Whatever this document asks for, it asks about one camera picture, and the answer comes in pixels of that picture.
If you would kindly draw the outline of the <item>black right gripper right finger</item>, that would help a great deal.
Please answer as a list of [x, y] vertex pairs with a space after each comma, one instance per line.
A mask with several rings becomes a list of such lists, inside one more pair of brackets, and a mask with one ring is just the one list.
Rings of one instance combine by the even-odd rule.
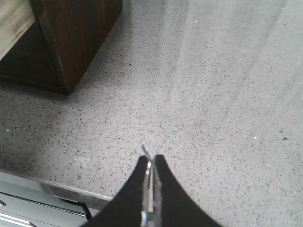
[[161, 227], [219, 227], [185, 192], [163, 155], [154, 158], [155, 209]]

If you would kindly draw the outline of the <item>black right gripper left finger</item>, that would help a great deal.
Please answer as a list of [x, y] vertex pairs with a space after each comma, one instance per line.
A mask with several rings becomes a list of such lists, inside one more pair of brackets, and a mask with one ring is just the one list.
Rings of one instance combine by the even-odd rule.
[[148, 166], [146, 156], [137, 164], [120, 191], [85, 227], [139, 227], [143, 203], [143, 182]]

